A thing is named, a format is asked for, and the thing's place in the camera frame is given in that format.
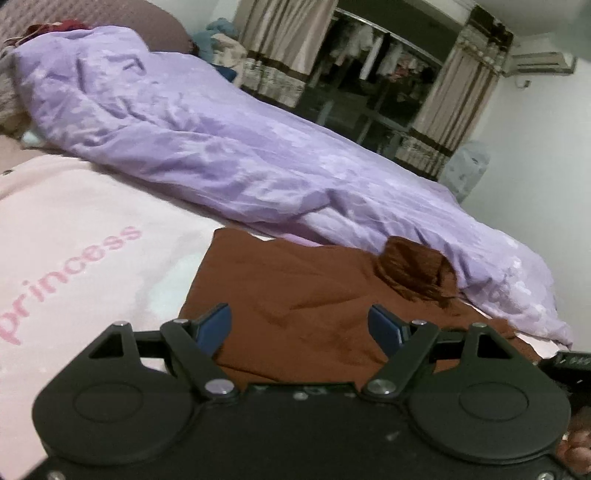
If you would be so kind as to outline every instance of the quilted headboard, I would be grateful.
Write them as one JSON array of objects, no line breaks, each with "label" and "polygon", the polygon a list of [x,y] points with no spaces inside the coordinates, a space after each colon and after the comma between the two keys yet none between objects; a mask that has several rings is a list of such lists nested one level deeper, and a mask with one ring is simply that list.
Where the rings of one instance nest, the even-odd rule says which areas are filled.
[{"label": "quilted headboard", "polygon": [[191,38],[176,18],[146,0],[0,0],[0,42],[29,25],[75,18],[91,27],[135,30],[151,50],[191,51]]}]

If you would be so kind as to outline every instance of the black device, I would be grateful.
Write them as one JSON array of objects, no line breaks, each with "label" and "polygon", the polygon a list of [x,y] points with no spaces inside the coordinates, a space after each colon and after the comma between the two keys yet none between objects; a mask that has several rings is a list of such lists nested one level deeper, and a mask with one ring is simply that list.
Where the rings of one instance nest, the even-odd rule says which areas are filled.
[{"label": "black device", "polygon": [[[48,458],[26,479],[578,478],[554,456],[567,394],[485,323],[442,332],[381,306],[368,322],[389,361],[361,391],[244,392],[211,359],[231,329],[228,305],[158,332],[113,324],[38,395],[33,422]],[[142,357],[163,358],[169,373]],[[434,374],[441,359],[459,364]],[[562,359],[544,368],[565,377]]]}]

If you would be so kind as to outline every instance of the brown garment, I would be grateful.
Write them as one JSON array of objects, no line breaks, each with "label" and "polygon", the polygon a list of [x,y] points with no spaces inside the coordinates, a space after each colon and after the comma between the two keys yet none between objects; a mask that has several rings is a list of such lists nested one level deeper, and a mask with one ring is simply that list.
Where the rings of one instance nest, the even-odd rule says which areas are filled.
[{"label": "brown garment", "polygon": [[445,328],[489,323],[538,359],[506,320],[486,320],[455,298],[455,278],[442,254],[401,238],[391,238],[376,257],[220,229],[180,317],[195,319],[217,303],[230,305],[232,332],[216,361],[241,387],[269,380],[363,385],[386,361],[368,332],[375,303],[403,320]]}]

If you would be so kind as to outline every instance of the clothes rail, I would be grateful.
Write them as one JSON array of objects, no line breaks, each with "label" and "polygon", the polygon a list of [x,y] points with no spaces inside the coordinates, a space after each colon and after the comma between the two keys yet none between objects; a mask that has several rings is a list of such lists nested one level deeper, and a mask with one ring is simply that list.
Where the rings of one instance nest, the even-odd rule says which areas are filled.
[{"label": "clothes rail", "polygon": [[400,35],[396,35],[396,33],[390,32],[390,30],[387,30],[384,27],[380,27],[379,25],[370,22],[369,20],[366,20],[363,17],[360,17],[358,15],[352,14],[351,12],[347,12],[347,10],[343,10],[342,8],[336,8],[335,12],[340,13],[342,15],[345,15],[347,17],[351,17],[354,20],[357,20],[359,22],[362,22],[366,25],[369,25],[370,27],[375,28],[376,30],[380,30],[380,32],[386,33],[388,35],[391,35],[392,37],[394,37],[396,40],[398,40],[400,43],[406,45],[407,47],[413,49],[415,52],[421,54],[423,57],[425,57],[426,59],[429,59],[431,62],[433,62],[434,64],[442,67],[443,66],[443,62],[437,58],[435,58],[433,55],[431,55],[428,51],[423,50],[421,47],[417,47],[414,43],[409,42],[408,40],[402,38]]}]

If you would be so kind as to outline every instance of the air conditioner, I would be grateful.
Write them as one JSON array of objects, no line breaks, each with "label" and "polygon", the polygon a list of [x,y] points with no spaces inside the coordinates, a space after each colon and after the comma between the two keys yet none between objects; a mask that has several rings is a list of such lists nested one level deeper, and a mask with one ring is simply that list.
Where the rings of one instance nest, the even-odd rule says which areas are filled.
[{"label": "air conditioner", "polygon": [[509,53],[506,75],[571,75],[577,59],[557,51],[550,35],[536,35],[517,40]]}]

